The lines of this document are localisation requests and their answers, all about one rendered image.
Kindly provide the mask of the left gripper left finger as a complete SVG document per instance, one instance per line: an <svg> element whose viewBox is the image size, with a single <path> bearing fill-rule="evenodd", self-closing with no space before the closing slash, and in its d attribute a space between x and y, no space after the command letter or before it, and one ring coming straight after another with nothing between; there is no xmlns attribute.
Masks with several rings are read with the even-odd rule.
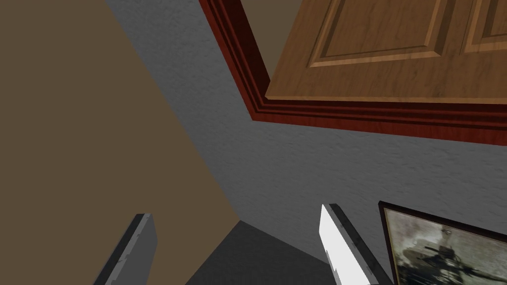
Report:
<svg viewBox="0 0 507 285"><path fill-rule="evenodd" d="M93 285L147 285L156 247L152 214L138 213Z"/></svg>

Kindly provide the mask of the dark framed grey picture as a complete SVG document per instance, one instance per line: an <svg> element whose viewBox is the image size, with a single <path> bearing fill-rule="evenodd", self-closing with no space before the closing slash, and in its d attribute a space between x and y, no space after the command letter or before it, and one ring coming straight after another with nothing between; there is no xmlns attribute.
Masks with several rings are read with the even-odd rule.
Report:
<svg viewBox="0 0 507 285"><path fill-rule="evenodd" d="M507 235L380 201L394 285L507 285Z"/></svg>

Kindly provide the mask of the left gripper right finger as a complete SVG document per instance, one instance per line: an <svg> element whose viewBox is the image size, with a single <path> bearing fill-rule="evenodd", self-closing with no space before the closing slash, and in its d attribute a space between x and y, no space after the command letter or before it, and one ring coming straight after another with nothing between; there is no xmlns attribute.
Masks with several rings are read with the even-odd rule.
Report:
<svg viewBox="0 0 507 285"><path fill-rule="evenodd" d="M321 206L319 236L337 285L392 285L339 205Z"/></svg>

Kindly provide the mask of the brown panelled wooden door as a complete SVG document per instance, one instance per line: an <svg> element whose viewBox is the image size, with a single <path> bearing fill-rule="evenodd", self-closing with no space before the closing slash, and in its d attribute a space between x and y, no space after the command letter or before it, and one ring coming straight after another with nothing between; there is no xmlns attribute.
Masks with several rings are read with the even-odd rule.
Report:
<svg viewBox="0 0 507 285"><path fill-rule="evenodd" d="M507 104L507 0L303 0L266 97Z"/></svg>

